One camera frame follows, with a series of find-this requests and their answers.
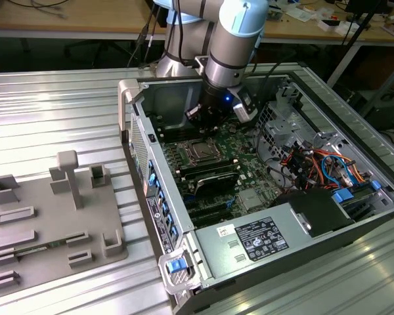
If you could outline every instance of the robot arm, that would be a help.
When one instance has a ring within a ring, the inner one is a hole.
[[[171,42],[165,41],[167,54],[158,65],[158,77],[184,75],[187,71],[179,62],[180,32],[178,19],[173,20],[178,1],[184,31],[182,59],[209,56],[199,102],[186,112],[187,118],[204,132],[215,129],[231,106],[242,123],[252,120],[257,109],[241,81],[264,33],[267,0],[154,0],[170,10],[167,34],[174,28]]]

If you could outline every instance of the power supply label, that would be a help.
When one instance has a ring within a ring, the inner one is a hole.
[[[171,240],[169,239],[165,225],[165,219],[160,213],[156,198],[147,198],[146,200],[150,214],[152,215],[153,225],[156,229],[156,233],[158,234],[160,245],[162,246],[162,250],[164,251],[164,254],[170,253],[173,251]]]
[[[252,261],[289,248],[271,217],[239,226],[235,231]]]

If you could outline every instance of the blue tab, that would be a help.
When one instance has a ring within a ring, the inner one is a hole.
[[[164,203],[162,204],[162,212],[163,212],[164,215],[167,215],[168,212],[169,212],[169,208],[168,208],[166,202],[164,202]]]
[[[175,259],[174,261],[169,261],[166,265],[168,267],[170,274],[185,270],[187,268],[186,261],[184,258]]]
[[[372,185],[373,189],[375,189],[375,190],[381,189],[381,184],[377,180],[373,180],[370,184]]]
[[[171,232],[172,232],[172,236],[178,236],[178,231],[177,228],[175,228],[174,226],[171,228]]]
[[[168,224],[171,224],[173,222],[171,213],[168,214],[167,221],[168,221]]]
[[[156,179],[156,174],[155,173],[151,174],[149,178],[149,185],[153,186],[153,184],[155,183],[155,179]]]
[[[352,193],[347,188],[339,189],[333,196],[338,203],[342,203],[343,201],[353,198]]]

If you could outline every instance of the desk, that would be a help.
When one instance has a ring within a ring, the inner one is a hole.
[[[312,6],[317,9],[333,8],[342,20],[347,14],[324,0]],[[0,37],[133,40],[137,38],[150,12],[143,0],[73,0],[61,7],[67,19],[2,0]],[[343,39],[336,33],[322,31],[314,21],[303,23],[287,15],[282,21],[266,22],[262,42],[340,45]],[[394,46],[394,37],[381,29],[381,25],[372,22],[372,27],[361,34],[328,81],[330,86],[338,80],[361,46]],[[155,39],[164,40],[165,29],[157,26]]]

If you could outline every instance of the workbench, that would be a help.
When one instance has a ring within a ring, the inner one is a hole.
[[[272,66],[260,68],[267,72]],[[289,69],[310,87],[318,85],[319,78],[298,64],[277,71]],[[77,151],[80,169],[105,164],[129,252],[125,260],[1,297],[0,314],[172,314],[118,134],[117,84],[138,77],[152,74],[137,69],[0,73],[0,175],[12,173],[17,181],[49,176],[63,150]],[[330,106],[341,100],[327,86],[316,93]],[[384,137],[346,108],[332,108],[394,170],[394,152]],[[322,130],[330,125],[321,117],[310,119]],[[201,315],[249,312],[394,314],[394,220]]]
[[[319,0],[312,7],[332,8],[340,20],[346,12]],[[143,0],[75,0],[61,5],[67,18],[45,14],[35,9],[0,1],[0,37],[60,39],[124,39],[137,38],[146,23],[150,9]],[[333,86],[361,46],[394,46],[394,37],[381,29],[382,22],[372,22],[336,68],[328,84]],[[165,39],[165,29],[156,26],[155,39]],[[303,23],[284,15],[281,22],[267,21],[264,43],[341,45],[343,37],[328,33],[310,20]]]

